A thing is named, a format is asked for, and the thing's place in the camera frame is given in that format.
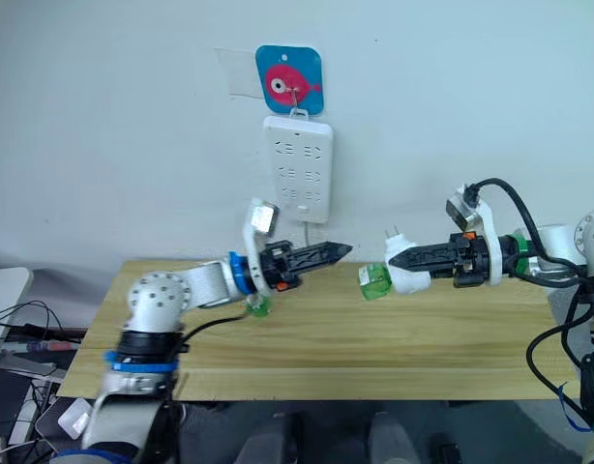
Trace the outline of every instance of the robotic arm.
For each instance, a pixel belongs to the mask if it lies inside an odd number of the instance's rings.
[[[496,235],[490,207],[479,196],[480,188],[488,185],[497,185],[510,195],[525,228],[510,235]],[[403,279],[402,284],[395,282],[395,287],[412,293],[428,287],[431,278],[442,277],[452,278],[455,287],[483,283],[498,285],[504,275],[547,287],[578,285],[566,322],[542,333],[529,344],[527,362],[539,380],[558,394],[594,431],[594,352],[577,360],[567,342],[571,328],[591,320],[590,335],[594,345],[594,211],[587,214],[575,229],[567,225],[536,227],[517,192],[500,179],[487,179],[459,188],[448,200],[446,211],[461,230],[452,234],[448,243],[413,246],[405,239],[396,240],[405,243],[405,247],[397,249],[388,260],[392,277]],[[411,287],[410,282],[420,282],[420,285]],[[583,316],[575,319],[579,303],[590,307]],[[580,406],[551,383],[533,362],[535,347],[554,334],[561,334],[566,354],[580,369]],[[590,463],[594,463],[594,434],[583,458],[583,464]]]
[[[159,463],[180,461],[180,407],[172,400],[178,354],[187,340],[213,325],[235,321],[248,312],[266,314],[275,292],[301,284],[300,275],[342,259],[352,246],[324,242],[293,249],[289,241],[267,244],[278,208],[253,199],[243,228],[246,256],[230,252],[183,272],[157,271],[134,284],[128,295],[132,318],[117,348],[106,354],[110,364],[82,439],[82,450],[61,452],[53,463]],[[247,312],[219,319],[182,333],[181,316],[246,300]]]

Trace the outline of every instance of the floor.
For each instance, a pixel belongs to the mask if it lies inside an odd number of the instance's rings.
[[[186,462],[196,456],[205,464],[231,463],[255,427],[276,412],[287,412],[304,420],[306,464],[367,464],[364,437],[372,415],[382,410],[405,426],[422,464],[431,462],[429,441],[440,433],[458,443],[464,464],[580,462],[514,401],[454,407],[438,401],[260,401],[231,403],[219,411],[191,405],[182,453]]]

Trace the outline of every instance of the green ring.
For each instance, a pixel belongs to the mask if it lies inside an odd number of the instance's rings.
[[[520,253],[526,253],[529,251],[529,244],[527,243],[527,239],[525,239],[521,234],[513,234],[512,237],[514,240],[517,241],[517,245],[519,246]],[[517,261],[517,266],[515,271],[518,274],[525,274],[525,271],[529,268],[529,259],[528,258],[521,258]]]

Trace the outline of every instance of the white wall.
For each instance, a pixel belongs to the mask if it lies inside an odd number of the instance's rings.
[[[445,241],[447,196],[489,176],[542,223],[594,208],[594,1],[289,5],[0,0],[0,266],[39,270],[34,295],[88,323],[125,259],[242,250],[249,197],[275,199],[269,111],[227,94],[214,47],[319,50],[337,144],[312,234],[352,260],[394,224]],[[487,197],[501,232],[519,224]]]

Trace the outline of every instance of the table top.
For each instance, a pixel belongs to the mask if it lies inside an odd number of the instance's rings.
[[[26,268],[0,269],[0,311],[19,303],[32,281],[33,274]],[[12,317],[11,314],[0,322],[8,324]],[[0,346],[8,332],[9,328],[0,326]]]
[[[131,261],[112,281],[59,395],[96,397],[128,318],[126,295],[151,271],[179,271],[194,261]],[[517,280],[456,289],[449,279],[423,293],[367,302],[359,264],[305,275],[278,295],[265,318],[222,324],[190,340],[181,355],[175,397],[245,399],[528,399],[553,398],[530,373],[525,348],[554,325],[542,288]],[[187,330],[241,313],[240,303],[186,314]],[[536,349],[555,385],[579,381],[557,337]]]

